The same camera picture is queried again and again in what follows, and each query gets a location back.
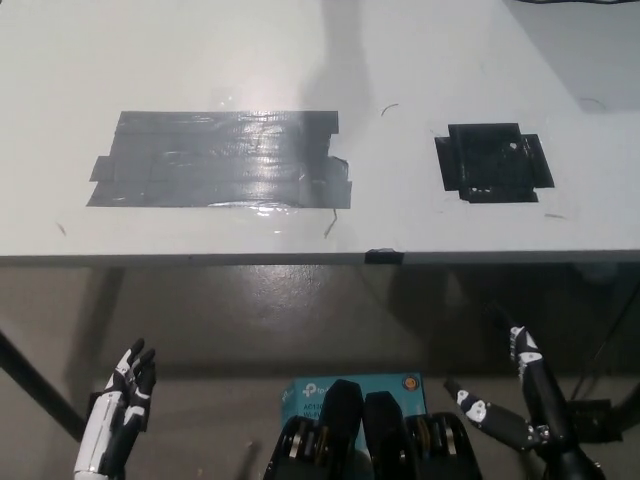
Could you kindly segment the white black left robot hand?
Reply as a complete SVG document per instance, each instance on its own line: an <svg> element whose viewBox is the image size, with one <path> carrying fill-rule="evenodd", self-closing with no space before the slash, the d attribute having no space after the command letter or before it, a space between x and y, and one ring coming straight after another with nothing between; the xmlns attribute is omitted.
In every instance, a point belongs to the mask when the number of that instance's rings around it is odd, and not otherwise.
<svg viewBox="0 0 640 480"><path fill-rule="evenodd" d="M75 479L124 479L140 433L147 430L157 374L155 350L137 339L114 367L88 415Z"/></svg>

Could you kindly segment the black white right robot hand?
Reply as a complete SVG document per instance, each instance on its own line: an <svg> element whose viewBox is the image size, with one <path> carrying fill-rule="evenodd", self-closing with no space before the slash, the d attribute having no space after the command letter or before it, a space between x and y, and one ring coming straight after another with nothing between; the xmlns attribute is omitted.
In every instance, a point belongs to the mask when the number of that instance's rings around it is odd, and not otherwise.
<svg viewBox="0 0 640 480"><path fill-rule="evenodd" d="M516 451L576 447L567 401L533 336L525 326L512 324L509 340L529 419L471 393L451 378L444 388L475 428Z"/></svg>

